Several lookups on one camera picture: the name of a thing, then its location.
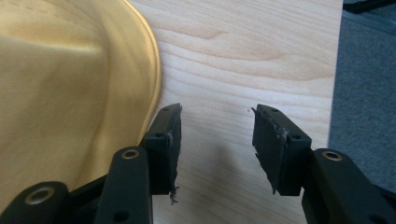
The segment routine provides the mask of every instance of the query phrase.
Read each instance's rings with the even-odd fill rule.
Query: dark gray carpet
[[[361,0],[344,0],[344,3],[356,3]],[[396,4],[389,5],[387,7],[380,7],[374,10],[371,10],[369,13],[388,19],[392,21],[396,21]]]
[[[372,27],[342,19],[329,147],[396,192],[396,35]]]

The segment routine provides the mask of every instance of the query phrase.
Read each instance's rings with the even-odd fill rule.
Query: wood grain
[[[301,198],[272,195],[251,145],[264,104],[326,147],[342,1],[131,1],[157,38],[158,108],[182,103],[179,203],[156,223],[305,223]]]

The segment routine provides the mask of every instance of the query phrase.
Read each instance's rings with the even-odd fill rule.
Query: black bracket
[[[274,193],[298,196],[308,223],[395,223],[396,195],[370,183],[345,154],[312,150],[311,138],[279,110],[258,105],[253,146]]]
[[[117,151],[108,174],[79,189],[61,182],[25,189],[0,223],[152,223],[151,195],[171,193],[175,201],[180,113],[180,104],[161,109],[140,147]]]

